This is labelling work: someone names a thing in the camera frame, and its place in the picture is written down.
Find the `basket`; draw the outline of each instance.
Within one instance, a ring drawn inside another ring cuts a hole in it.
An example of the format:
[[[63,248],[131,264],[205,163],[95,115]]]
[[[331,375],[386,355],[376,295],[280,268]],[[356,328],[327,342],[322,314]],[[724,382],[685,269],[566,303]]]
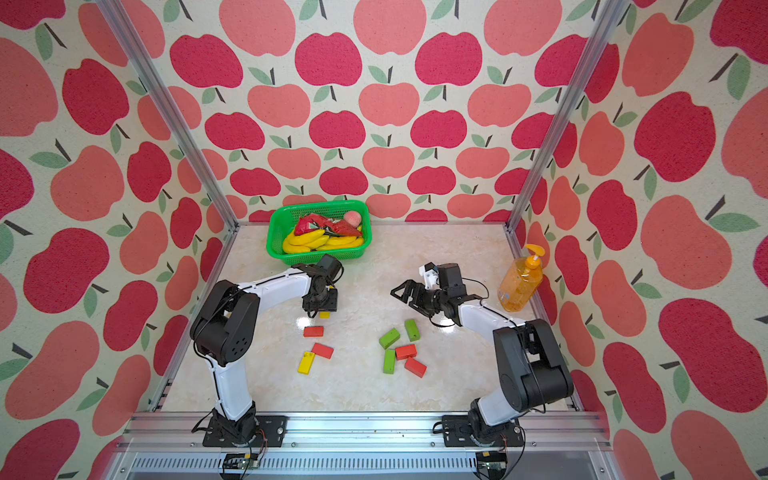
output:
[[[301,217],[319,214],[328,218],[342,218],[350,210],[354,210],[362,217],[362,236],[366,240],[361,246],[322,252],[283,253],[283,240],[296,228],[296,223]],[[290,205],[279,208],[272,214],[270,231],[266,236],[266,252],[270,257],[282,260],[288,265],[317,263],[317,260],[320,260],[326,253],[339,260],[346,260],[362,257],[368,245],[371,244],[371,239],[371,217],[368,214],[368,207],[359,200],[334,200],[321,204]]]

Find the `red block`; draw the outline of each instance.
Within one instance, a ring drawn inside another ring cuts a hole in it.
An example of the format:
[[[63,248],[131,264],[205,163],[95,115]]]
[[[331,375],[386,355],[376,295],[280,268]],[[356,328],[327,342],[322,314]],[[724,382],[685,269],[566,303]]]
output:
[[[330,359],[331,355],[333,355],[333,349],[329,346],[315,343],[315,346],[312,347],[312,353],[322,356],[324,359]]]
[[[427,367],[416,359],[407,359],[406,370],[411,372],[413,375],[418,376],[419,378],[424,378],[424,374],[427,372]]]
[[[406,346],[399,346],[395,349],[395,355],[397,355],[397,360],[408,359],[412,356],[416,356],[416,345],[410,344]]]
[[[323,336],[323,328],[321,326],[305,326],[304,336]]]

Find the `yellow pump head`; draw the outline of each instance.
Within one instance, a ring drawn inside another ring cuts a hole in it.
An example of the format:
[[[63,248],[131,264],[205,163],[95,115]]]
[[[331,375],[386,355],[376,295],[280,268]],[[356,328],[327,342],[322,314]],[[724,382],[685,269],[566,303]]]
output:
[[[525,266],[527,266],[528,268],[539,268],[539,266],[541,265],[541,260],[539,260],[539,257],[543,257],[546,254],[546,252],[544,252],[544,249],[541,248],[539,245],[534,245],[533,243],[529,243],[528,245],[525,245],[525,248],[533,252],[533,255],[525,259]]]

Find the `green block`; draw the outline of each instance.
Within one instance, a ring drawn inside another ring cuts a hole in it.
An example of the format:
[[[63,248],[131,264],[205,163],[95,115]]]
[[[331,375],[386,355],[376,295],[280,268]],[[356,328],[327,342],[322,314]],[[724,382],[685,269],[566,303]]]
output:
[[[384,373],[392,375],[395,372],[395,350],[388,349],[384,353]]]
[[[419,328],[416,326],[416,321],[414,319],[406,320],[406,332],[408,333],[408,339],[412,342],[422,338],[421,334],[419,334]]]
[[[379,343],[381,344],[382,348],[386,350],[398,340],[400,340],[400,332],[398,332],[397,329],[391,329],[386,333],[386,335],[379,339]]]

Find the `yellow block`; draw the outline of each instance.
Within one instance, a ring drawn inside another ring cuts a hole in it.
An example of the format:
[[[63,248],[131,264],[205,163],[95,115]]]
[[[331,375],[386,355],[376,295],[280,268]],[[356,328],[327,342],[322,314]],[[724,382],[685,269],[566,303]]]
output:
[[[304,357],[301,359],[301,363],[299,364],[299,373],[303,373],[304,375],[310,374],[310,369],[312,368],[312,362],[315,361],[315,354],[312,352],[304,352]]]

